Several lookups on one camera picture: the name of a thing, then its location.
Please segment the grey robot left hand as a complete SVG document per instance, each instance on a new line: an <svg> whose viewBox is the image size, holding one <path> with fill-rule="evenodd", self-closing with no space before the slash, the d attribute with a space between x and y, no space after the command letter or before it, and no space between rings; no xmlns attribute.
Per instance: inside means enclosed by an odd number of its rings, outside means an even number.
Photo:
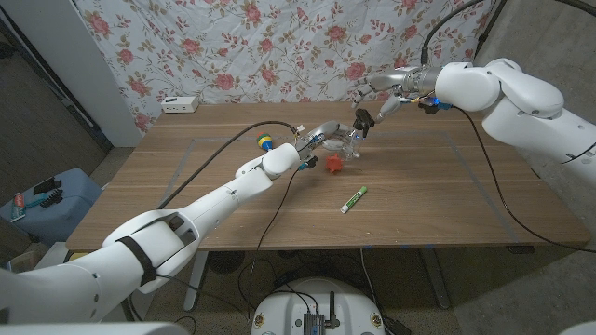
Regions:
<svg viewBox="0 0 596 335"><path fill-rule="evenodd" d="M299 137L295 148L301 160L312 156L318 147L338 154L341 159L351 160L360 158L359 147L363 140L361 130L332 120Z"/></svg>

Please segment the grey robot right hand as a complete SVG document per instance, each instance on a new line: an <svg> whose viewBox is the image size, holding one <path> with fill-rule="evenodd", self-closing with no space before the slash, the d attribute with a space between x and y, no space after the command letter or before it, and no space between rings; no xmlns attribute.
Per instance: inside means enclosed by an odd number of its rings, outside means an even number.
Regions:
<svg viewBox="0 0 596 335"><path fill-rule="evenodd" d="M356 109L371 93L388 92L375 122L380 123L394 114L403 104L412 103L434 92L441 67L399 67L382 74L374 74L356 81L356 94L351 107Z"/></svg>

